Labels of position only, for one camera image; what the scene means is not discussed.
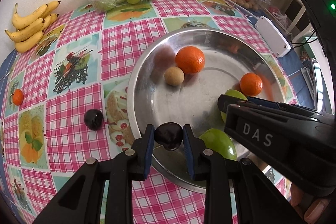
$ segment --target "tangerine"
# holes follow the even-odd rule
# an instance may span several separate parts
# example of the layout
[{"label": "tangerine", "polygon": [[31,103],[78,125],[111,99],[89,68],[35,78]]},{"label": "tangerine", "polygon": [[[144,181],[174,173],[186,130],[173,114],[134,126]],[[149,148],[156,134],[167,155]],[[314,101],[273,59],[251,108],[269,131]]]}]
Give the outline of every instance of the tangerine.
[{"label": "tangerine", "polygon": [[240,90],[245,96],[257,96],[263,89],[263,81],[254,73],[243,75],[240,80]]},{"label": "tangerine", "polygon": [[20,90],[20,89],[14,90],[13,97],[12,97],[14,105],[16,105],[16,106],[21,105],[22,102],[23,102],[23,98],[24,98],[24,96],[23,96],[22,90]]},{"label": "tangerine", "polygon": [[175,56],[176,65],[185,73],[198,73],[205,65],[204,53],[197,47],[187,46]]}]

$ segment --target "metal plate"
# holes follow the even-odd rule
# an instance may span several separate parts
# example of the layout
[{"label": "metal plate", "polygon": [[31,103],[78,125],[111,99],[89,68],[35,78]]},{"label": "metal plate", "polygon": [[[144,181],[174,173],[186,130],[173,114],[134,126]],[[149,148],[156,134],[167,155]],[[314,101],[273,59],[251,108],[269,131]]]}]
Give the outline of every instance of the metal plate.
[{"label": "metal plate", "polygon": [[[181,86],[165,83],[164,72],[174,66],[182,47],[193,45],[205,55],[204,69],[186,75]],[[196,137],[209,128],[223,130],[224,123],[217,99],[228,89],[235,89],[241,77],[254,72],[266,79],[258,97],[284,102],[280,83],[270,67],[254,49],[237,37],[212,28],[187,28],[171,32],[150,45],[132,71],[127,91],[127,110],[135,138],[140,138],[147,124],[158,127],[164,122],[190,124]],[[238,159],[251,158],[262,170],[267,166],[244,146],[234,141]],[[192,181],[184,158],[183,145],[168,152],[154,149],[152,165],[173,183],[205,193],[205,182]]]}]

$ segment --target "cable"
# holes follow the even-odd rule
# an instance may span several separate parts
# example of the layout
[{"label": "cable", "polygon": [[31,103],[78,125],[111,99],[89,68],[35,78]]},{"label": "cable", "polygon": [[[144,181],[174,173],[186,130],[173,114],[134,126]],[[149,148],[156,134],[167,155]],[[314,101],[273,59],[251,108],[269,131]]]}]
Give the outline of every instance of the cable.
[{"label": "cable", "polygon": [[313,31],[313,33],[310,35],[310,37],[307,39],[307,41],[308,41],[309,39],[311,39],[311,37],[312,37],[314,34],[315,34],[315,31]]},{"label": "cable", "polygon": [[309,41],[309,42],[305,42],[305,43],[298,43],[298,44],[301,44],[301,45],[299,45],[299,46],[295,46],[295,47],[293,47],[293,48],[298,48],[298,47],[301,47],[301,46],[303,46],[303,45],[306,45],[306,44],[312,43],[312,42],[316,41],[317,39],[318,39],[318,38],[315,38],[314,40],[312,40],[312,41]]}]

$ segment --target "table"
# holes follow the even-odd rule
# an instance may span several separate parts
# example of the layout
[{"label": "table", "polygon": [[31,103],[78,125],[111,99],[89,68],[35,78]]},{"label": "table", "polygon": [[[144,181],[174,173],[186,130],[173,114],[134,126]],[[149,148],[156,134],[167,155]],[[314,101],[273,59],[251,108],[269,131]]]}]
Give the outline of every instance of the table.
[{"label": "table", "polygon": [[[278,77],[286,102],[297,103],[278,60],[225,0],[154,0],[105,14],[84,5],[60,16],[34,49],[13,51],[0,69],[0,76],[10,72],[0,83],[0,193],[20,221],[31,223],[86,158],[107,160],[130,147],[125,99],[137,59],[159,37],[191,26],[219,28],[253,46]],[[19,107],[11,104],[14,88],[25,95]],[[91,108],[104,114],[98,131],[83,123]],[[285,179],[273,169],[267,176],[285,195]],[[234,195],[231,200],[236,223]],[[133,182],[135,223],[201,223],[204,201],[154,168],[145,182]]]}]

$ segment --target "banana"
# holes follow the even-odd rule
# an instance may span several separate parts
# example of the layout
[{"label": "banana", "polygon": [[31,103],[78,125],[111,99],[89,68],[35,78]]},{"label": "banana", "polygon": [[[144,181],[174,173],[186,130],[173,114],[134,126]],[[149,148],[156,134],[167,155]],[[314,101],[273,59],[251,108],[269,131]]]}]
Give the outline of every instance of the banana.
[{"label": "banana", "polygon": [[35,20],[41,17],[45,10],[47,9],[48,4],[43,4],[42,6],[38,7],[34,12],[30,15],[21,17],[17,14],[17,3],[15,3],[15,11],[12,17],[13,26],[16,29],[22,30],[32,24]]},{"label": "banana", "polygon": [[42,30],[43,31],[45,31],[50,26],[50,24],[51,24],[51,18],[52,18],[51,15],[48,15],[48,16],[45,17],[44,24],[42,26]]},{"label": "banana", "polygon": [[55,10],[61,2],[59,0],[54,0],[50,3],[48,3],[48,8],[44,11],[43,15],[41,15],[41,18],[45,18],[46,16],[49,16],[53,10]]},{"label": "banana", "polygon": [[50,14],[48,16],[45,17],[44,19],[44,24],[41,30],[46,31],[46,29],[48,29],[48,27],[53,24],[57,18],[58,18],[59,14]]},{"label": "banana", "polygon": [[14,42],[21,42],[27,40],[29,37],[37,33],[44,25],[45,20],[43,18],[36,19],[32,24],[30,24],[25,29],[18,32],[10,32],[5,30],[5,33],[9,36]]},{"label": "banana", "polygon": [[32,47],[34,47],[41,40],[43,33],[44,31],[40,30],[37,33],[33,34],[26,41],[15,43],[16,50],[20,53],[29,51]]},{"label": "banana", "polygon": [[59,14],[51,14],[51,24],[53,24],[58,19]]}]

